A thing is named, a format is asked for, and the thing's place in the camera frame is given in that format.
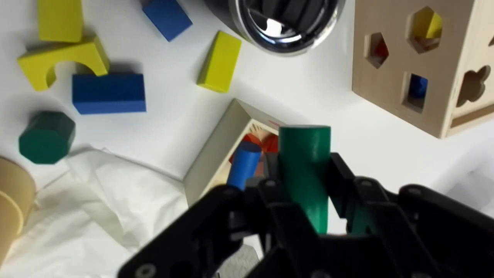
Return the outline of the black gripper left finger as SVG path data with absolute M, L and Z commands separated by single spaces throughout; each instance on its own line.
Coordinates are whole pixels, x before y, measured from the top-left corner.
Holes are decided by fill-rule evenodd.
M 190 207 L 118 272 L 118 278 L 212 278 L 257 235 L 264 258 L 246 278 L 328 277 L 320 238 L 275 179 L 244 192 L 220 185 Z

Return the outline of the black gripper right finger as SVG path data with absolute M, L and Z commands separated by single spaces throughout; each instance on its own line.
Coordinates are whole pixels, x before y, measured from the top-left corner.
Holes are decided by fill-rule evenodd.
M 388 192 L 355 176 L 338 153 L 326 192 L 346 232 L 377 240 L 402 278 L 494 278 L 494 219 L 419 184 Z

